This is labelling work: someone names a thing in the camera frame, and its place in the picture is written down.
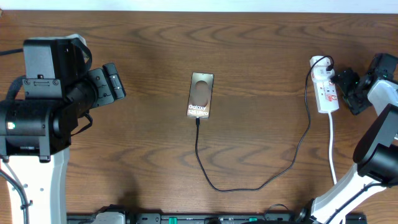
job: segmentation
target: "power strip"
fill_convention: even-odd
[[[312,66],[322,57],[323,56],[312,57],[310,65]],[[329,113],[338,109],[336,86],[330,80],[330,77],[335,75],[335,71],[333,69],[330,71],[326,70],[330,63],[329,58],[324,58],[319,61],[311,71],[311,79],[313,81],[319,113]]]

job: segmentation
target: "white background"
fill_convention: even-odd
[[[194,12],[398,13],[397,0],[0,0],[0,8]]]

